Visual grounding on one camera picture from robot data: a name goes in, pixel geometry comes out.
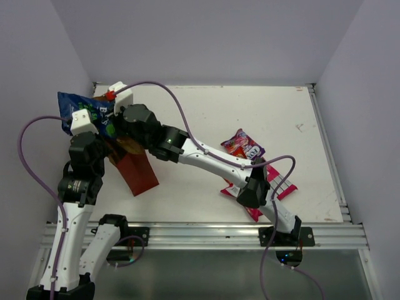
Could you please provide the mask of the blue Burts crisps bag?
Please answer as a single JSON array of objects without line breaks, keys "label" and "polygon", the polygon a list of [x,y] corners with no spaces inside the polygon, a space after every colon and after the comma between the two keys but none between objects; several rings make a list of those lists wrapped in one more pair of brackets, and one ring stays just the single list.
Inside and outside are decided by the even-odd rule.
[{"label": "blue Burts crisps bag", "polygon": [[61,118],[71,119],[73,112],[87,109],[99,134],[105,138],[116,139],[116,129],[111,119],[114,114],[113,103],[66,92],[58,92],[57,100]]}]

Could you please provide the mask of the red paper bag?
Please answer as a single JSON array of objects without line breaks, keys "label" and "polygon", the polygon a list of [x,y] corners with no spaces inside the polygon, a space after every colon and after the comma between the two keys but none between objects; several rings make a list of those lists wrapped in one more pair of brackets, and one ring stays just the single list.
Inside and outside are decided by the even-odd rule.
[{"label": "red paper bag", "polygon": [[111,150],[109,161],[115,166],[133,196],[138,196],[159,184],[146,152],[135,140],[127,136],[111,139],[105,137]]}]

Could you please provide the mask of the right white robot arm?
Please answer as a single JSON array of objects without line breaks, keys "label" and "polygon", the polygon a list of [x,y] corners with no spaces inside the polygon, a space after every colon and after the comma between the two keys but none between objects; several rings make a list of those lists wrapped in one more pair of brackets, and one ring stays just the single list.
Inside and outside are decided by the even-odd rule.
[{"label": "right white robot arm", "polygon": [[301,220],[276,200],[262,158],[254,161],[224,153],[199,142],[189,131],[161,124],[143,104],[122,107],[113,118],[117,133],[132,138],[161,161],[193,166],[227,179],[239,188],[236,201],[260,210],[273,224],[272,235],[285,245],[301,237]]}]

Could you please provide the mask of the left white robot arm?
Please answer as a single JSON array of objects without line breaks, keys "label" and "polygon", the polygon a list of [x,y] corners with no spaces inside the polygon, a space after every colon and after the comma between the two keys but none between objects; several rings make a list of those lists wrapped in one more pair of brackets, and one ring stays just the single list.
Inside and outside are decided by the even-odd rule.
[{"label": "left white robot arm", "polygon": [[52,250],[40,283],[28,290],[27,299],[93,299],[96,277],[110,250],[128,242],[126,217],[106,214],[83,249],[108,153],[98,134],[84,132],[71,139],[70,160],[57,187],[56,199],[61,205]]}]

